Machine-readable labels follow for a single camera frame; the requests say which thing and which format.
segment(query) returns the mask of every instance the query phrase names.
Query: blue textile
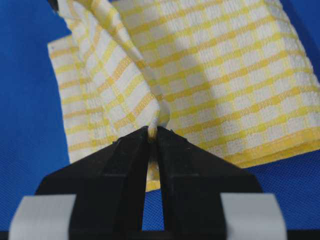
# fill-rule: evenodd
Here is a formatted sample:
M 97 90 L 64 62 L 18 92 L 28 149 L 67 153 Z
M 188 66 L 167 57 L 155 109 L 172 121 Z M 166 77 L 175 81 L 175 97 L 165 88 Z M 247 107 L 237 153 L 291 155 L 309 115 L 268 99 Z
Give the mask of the blue textile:
M 282 0 L 320 79 L 318 0 Z M 69 34 L 45 0 L 0 0 L 0 231 L 24 195 L 69 163 L 47 43 Z M 276 194 L 289 229 L 320 229 L 320 151 L 248 170 Z M 163 229 L 160 191 L 146 195 L 143 228 Z

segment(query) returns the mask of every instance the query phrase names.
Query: towel fold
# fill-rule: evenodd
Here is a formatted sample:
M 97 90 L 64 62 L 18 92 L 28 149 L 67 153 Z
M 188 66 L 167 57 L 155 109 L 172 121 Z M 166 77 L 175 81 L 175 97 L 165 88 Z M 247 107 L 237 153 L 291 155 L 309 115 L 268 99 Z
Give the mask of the towel fold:
M 320 148 L 319 83 L 278 0 L 58 4 L 72 34 L 48 50 L 71 163 L 145 125 L 240 167 Z

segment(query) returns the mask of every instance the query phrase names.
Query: white tape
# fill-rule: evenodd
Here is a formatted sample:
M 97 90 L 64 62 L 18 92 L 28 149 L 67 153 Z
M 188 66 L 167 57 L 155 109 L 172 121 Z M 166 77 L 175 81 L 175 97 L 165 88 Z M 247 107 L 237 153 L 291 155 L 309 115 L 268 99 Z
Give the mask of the white tape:
M 273 194 L 221 193 L 227 240 L 286 240 L 286 225 Z
M 9 240 L 68 240 L 76 195 L 25 196 L 15 212 Z

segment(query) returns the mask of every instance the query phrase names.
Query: blue fabric background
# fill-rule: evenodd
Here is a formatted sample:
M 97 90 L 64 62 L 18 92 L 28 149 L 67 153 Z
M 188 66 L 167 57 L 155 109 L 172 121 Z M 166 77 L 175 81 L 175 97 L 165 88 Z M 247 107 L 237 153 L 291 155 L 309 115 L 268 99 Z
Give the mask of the blue fabric background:
M 282 0 L 320 79 L 319 0 Z M 69 162 L 47 43 L 69 33 L 45 0 L 0 1 L 0 231 L 24 195 Z M 251 167 L 275 193 L 289 229 L 320 229 L 320 151 Z M 147 194 L 143 228 L 161 230 L 160 191 Z

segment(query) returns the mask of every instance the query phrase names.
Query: yellow checkered towel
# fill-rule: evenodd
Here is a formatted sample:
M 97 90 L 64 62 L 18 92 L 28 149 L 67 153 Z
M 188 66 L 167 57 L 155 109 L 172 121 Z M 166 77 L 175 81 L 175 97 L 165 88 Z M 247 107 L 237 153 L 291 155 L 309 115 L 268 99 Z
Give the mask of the yellow checkered towel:
M 320 148 L 319 83 L 278 0 L 58 5 L 72 34 L 48 49 L 71 163 L 145 125 L 240 167 Z

